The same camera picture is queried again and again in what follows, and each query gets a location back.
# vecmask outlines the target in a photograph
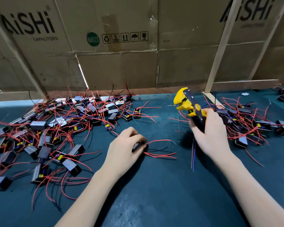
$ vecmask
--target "hand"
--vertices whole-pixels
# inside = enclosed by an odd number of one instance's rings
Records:
[[[143,144],[132,152],[133,146],[140,141],[147,142],[133,127],[122,131],[121,134],[110,143],[102,168],[118,180],[132,167],[146,147],[146,144]]]
[[[199,147],[212,160],[218,160],[232,154],[222,118],[212,109],[203,110],[206,112],[205,133],[201,132],[192,120],[189,121],[189,126],[193,131]]]

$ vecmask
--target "workbench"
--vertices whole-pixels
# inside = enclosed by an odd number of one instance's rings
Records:
[[[256,102],[259,109],[264,110],[269,101],[255,91],[245,91],[248,96],[241,96],[242,104]],[[217,93],[221,97],[237,99],[242,92]],[[134,107],[143,106],[148,100],[148,107],[161,107],[142,110],[154,118],[134,119],[126,122],[120,118],[116,127],[118,132],[129,126],[145,136],[148,141],[160,141],[149,144],[157,153],[172,153],[177,160],[158,159],[142,155],[136,164],[117,182],[111,190],[97,220],[96,226],[248,226],[246,218],[233,195],[229,184],[219,169],[202,152],[197,152],[194,172],[191,170],[191,151],[193,138],[187,122],[168,119],[181,119],[173,105],[174,94],[141,95],[133,101]],[[204,105],[201,93],[195,94],[197,102]],[[23,115],[30,107],[0,108],[0,121],[11,122]],[[284,110],[275,103],[269,108],[268,119],[284,121]],[[93,172],[102,166],[107,149],[115,134],[107,132],[104,126],[94,127],[84,141],[88,131],[74,136],[75,144],[83,144],[85,152],[101,151],[96,154],[83,155],[80,158]],[[271,134],[269,145],[253,145],[249,142],[249,153],[265,167],[254,162],[243,149],[234,148],[234,154],[242,161],[255,179],[284,208],[284,136]],[[31,161],[25,152],[17,161]],[[13,175],[26,169],[33,169],[32,164],[12,166],[5,176]],[[83,171],[79,177],[92,177],[92,173]],[[34,210],[31,200],[35,186],[30,184],[32,171],[29,175],[14,180],[10,187],[0,192],[0,227],[52,227],[73,204],[61,195],[57,185],[50,184],[49,194],[55,198],[61,209],[45,195],[45,187],[41,187],[35,197]],[[66,186],[68,196],[77,198],[87,184]]]

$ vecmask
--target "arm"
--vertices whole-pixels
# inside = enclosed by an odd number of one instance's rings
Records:
[[[205,133],[189,125],[205,154],[226,176],[246,218],[253,227],[284,226],[284,209],[265,191],[231,152],[225,125],[212,109],[207,113]]]
[[[111,142],[103,166],[55,227],[94,226],[111,188],[132,167],[146,147],[145,144],[141,145],[132,153],[133,146],[140,141],[146,142],[146,139],[129,127]]]

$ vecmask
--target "aishi logo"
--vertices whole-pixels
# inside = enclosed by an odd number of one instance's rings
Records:
[[[43,14],[37,11],[35,16],[29,12],[28,14],[10,14],[10,17],[10,20],[8,20],[7,17],[1,15],[4,26],[11,34],[41,34],[43,29],[47,34],[55,33],[47,11],[43,11]]]
[[[241,6],[236,17],[236,21],[247,20],[266,20],[273,7],[275,0],[242,0]],[[230,0],[226,7],[220,22],[227,20],[227,15],[231,9],[233,0]]]

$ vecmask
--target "forearm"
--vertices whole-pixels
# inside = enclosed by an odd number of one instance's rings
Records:
[[[284,226],[284,209],[232,153],[214,160],[226,176],[251,226]]]
[[[98,170],[79,198],[56,224],[56,227],[94,226],[115,183],[115,177],[112,177],[104,168]]]

